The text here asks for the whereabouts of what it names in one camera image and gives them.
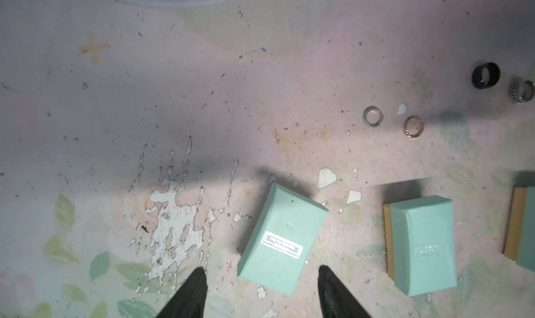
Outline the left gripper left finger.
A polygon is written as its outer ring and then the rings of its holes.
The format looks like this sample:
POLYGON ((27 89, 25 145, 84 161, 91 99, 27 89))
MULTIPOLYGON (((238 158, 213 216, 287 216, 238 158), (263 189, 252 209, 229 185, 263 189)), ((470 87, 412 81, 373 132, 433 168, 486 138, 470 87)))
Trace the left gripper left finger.
POLYGON ((203 318, 207 295, 206 272, 197 267, 156 318, 203 318))

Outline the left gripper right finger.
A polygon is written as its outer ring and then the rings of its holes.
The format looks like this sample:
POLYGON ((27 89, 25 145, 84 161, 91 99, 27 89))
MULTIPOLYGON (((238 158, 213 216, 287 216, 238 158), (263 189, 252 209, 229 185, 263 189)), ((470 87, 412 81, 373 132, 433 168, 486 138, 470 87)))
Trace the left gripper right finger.
POLYGON ((329 266, 320 266, 318 272, 318 295, 323 317, 371 318, 329 266))

